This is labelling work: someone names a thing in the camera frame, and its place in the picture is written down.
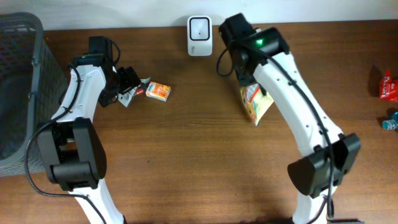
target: orange and white packet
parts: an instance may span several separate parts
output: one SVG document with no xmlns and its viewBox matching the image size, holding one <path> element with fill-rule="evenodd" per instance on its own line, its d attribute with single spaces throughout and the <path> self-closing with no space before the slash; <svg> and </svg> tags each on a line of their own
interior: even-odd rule
<svg viewBox="0 0 398 224">
<path fill-rule="evenodd" d="M 150 82 L 146 91 L 146 95 L 151 98 L 166 102 L 171 92 L 171 87 L 156 82 Z"/>
</svg>

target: wooden table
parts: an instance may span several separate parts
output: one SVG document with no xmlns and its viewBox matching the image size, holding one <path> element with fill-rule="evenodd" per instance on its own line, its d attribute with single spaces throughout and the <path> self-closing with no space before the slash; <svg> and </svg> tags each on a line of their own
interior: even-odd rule
<svg viewBox="0 0 398 224">
<path fill-rule="evenodd" d="M 277 26 L 300 72 L 329 117 L 356 132 L 362 148 L 336 192 L 336 217 L 366 223 L 398 219 L 398 133 L 380 120 L 398 111 L 381 101 L 379 78 L 398 74 L 398 21 L 263 24 Z M 88 37 L 105 35 L 122 50 L 118 66 L 172 87 L 166 103 L 139 96 L 129 108 L 97 107 L 94 126 L 108 159 L 106 183 L 129 223 L 237 223 L 292 216 L 297 191 L 287 165 L 300 158 L 275 105 L 254 127 L 234 75 L 221 78 L 225 48 L 213 28 L 210 57 L 187 54 L 186 28 L 48 31 L 62 66 L 87 52 Z M 222 61 L 229 69 L 229 58 Z M 45 191 L 60 192 L 44 174 Z M 1 223 L 88 223 L 73 199 L 36 194 L 21 176 L 0 179 Z"/>
</svg>

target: blue bottle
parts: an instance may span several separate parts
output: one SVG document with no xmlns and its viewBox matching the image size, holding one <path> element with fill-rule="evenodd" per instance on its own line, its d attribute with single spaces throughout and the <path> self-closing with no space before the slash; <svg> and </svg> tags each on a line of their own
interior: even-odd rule
<svg viewBox="0 0 398 224">
<path fill-rule="evenodd" d="M 398 131 L 398 112 L 394 113 L 391 118 L 391 120 L 383 121 L 381 126 L 384 130 Z"/>
</svg>

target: plastic crate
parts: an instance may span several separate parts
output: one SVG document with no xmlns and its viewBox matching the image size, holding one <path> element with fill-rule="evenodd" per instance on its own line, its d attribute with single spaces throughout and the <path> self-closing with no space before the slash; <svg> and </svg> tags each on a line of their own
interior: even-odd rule
<svg viewBox="0 0 398 224">
<path fill-rule="evenodd" d="M 0 177 L 24 173 L 26 144 L 66 89 L 40 19 L 26 12 L 0 15 Z M 44 171 L 37 143 L 32 147 L 29 170 Z"/>
</svg>

